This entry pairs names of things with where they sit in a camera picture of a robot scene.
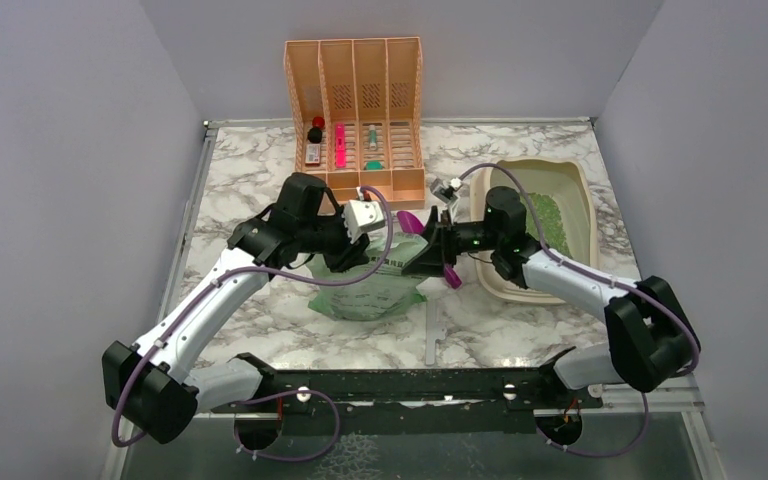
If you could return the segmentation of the purple litter scoop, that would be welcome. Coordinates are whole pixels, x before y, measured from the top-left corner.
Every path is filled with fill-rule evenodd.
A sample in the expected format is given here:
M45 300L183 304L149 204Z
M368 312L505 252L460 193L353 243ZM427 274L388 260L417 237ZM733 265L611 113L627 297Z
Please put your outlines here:
M424 224L409 211L398 211L396 214L401 230L407 234L421 234L424 230ZM445 265L443 269L446 283L452 289L458 289L462 285L461 278L455 272L454 267Z

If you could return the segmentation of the green litter bag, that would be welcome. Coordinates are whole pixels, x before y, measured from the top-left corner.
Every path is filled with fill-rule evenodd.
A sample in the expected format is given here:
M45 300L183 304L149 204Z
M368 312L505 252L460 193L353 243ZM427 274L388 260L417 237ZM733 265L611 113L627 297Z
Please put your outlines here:
M406 262L420 253L427 241L416 234L397 232L384 264L366 280L343 287L323 287L308 308L335 320L376 321L405 314L426 301L418 286L424 276L404 275Z

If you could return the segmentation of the beige litter box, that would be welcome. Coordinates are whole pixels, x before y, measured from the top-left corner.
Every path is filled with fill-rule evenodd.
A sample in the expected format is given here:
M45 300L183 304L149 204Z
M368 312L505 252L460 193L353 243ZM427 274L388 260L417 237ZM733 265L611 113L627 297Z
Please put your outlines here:
M598 229L585 170L575 161L522 157L501 160L529 194L549 246L579 263L599 268ZM503 280L482 252L475 261L480 285L492 296L529 305L561 305L549 294L523 290Z

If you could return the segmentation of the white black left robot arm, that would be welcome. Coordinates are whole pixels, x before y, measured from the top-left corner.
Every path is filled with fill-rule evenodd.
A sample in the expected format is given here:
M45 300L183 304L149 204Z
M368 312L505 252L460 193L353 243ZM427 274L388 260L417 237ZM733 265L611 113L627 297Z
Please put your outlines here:
M344 271L367 262L369 232L384 228L385 243L392 243L391 209L376 188L358 187L355 199L335 204L331 215L319 212L324 199L336 200L323 180L291 174L273 203L234 228L214 266L181 304L133 343L115 341L105 350L104 391L114 411L116 447L145 436L168 443L195 415L226 404L242 402L254 411L270 405L275 386L252 361L235 357L207 368L195 362L231 316L274 278L316 284L290 271L298 255L320 255L331 269Z

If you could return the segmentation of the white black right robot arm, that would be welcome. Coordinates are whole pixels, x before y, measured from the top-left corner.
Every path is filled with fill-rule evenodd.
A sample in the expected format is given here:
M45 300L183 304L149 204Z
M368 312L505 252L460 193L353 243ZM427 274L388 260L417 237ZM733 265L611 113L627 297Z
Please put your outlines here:
M506 186L489 190L480 221L455 223L433 211L421 233L425 248L402 272L441 277L459 255L487 251L503 280L550 294L603 322L606 342L562 352L542 366L537 393L552 407L594 384L625 383L648 393L697 361L698 339L666 281L610 279L544 249L527 232L526 219L519 193Z

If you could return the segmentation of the red white small box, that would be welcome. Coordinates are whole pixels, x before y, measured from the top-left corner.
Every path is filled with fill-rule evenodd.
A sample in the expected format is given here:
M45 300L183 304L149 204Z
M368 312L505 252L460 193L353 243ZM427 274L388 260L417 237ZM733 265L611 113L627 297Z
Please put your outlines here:
M305 166L319 166L321 164L321 145L308 143L305 147Z

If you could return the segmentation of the green white glue stick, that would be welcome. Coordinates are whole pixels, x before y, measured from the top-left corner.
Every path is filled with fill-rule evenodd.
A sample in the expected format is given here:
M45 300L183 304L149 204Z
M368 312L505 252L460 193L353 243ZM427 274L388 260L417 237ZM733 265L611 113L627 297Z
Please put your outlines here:
M377 130L374 124L370 124L368 127L368 148L371 151L376 151L378 148Z

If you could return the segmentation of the red and black stamp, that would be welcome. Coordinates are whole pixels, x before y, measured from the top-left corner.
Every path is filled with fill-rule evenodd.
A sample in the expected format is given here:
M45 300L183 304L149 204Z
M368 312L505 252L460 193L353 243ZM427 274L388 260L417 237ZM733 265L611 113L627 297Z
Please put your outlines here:
M307 131L306 139L310 144L321 144L325 135L326 122L322 116L315 116Z

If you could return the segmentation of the orange plastic file organizer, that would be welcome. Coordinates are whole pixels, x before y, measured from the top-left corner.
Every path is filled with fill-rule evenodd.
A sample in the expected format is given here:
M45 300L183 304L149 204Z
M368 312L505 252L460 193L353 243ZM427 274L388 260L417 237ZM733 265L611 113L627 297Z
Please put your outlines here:
M295 129L295 169L328 184L336 200L356 189L378 189L395 210L418 210L426 201L420 144L423 53L417 37L291 40L284 72ZM321 164L305 166L306 134L315 116L325 119ZM347 166L335 166L334 125L346 128ZM378 148L368 148L368 127ZM367 162L385 164L365 171Z

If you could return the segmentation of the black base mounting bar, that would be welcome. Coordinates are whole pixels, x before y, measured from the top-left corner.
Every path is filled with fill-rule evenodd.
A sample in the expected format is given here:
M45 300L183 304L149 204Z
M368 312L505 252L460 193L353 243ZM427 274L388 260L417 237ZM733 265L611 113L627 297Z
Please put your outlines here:
M161 444L201 413L228 415L244 439L266 440L334 432L532 434L603 404L543 368L276 369L241 354L182 382L161 372L150 379L145 429Z

